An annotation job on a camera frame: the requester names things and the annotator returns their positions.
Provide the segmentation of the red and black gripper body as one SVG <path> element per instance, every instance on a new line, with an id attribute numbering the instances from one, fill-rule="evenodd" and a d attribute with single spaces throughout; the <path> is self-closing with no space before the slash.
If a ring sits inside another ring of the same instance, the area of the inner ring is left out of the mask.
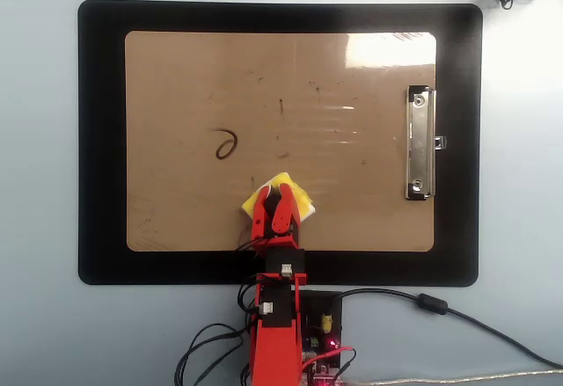
<path id="1" fill-rule="evenodd" d="M 271 222 L 256 224 L 257 235 L 252 235 L 255 252 L 264 260 L 264 273 L 294 276 L 305 273 L 304 249 L 299 246 L 299 227 L 295 222 L 289 230 L 279 234 Z"/>

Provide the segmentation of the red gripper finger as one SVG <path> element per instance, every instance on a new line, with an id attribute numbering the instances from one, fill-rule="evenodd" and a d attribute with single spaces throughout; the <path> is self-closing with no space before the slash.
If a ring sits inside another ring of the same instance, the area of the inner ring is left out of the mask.
<path id="1" fill-rule="evenodd" d="M 271 186 L 263 186 L 257 199 L 254 203 L 252 213 L 252 236 L 263 237 L 265 231 L 265 224 L 267 221 L 267 211 L 265 208 L 265 201 L 271 192 Z"/>
<path id="2" fill-rule="evenodd" d="M 275 234 L 293 233 L 300 228 L 301 218 L 295 195 L 289 184 L 281 183 L 274 189 L 275 204 L 272 216 L 272 229 Z"/>

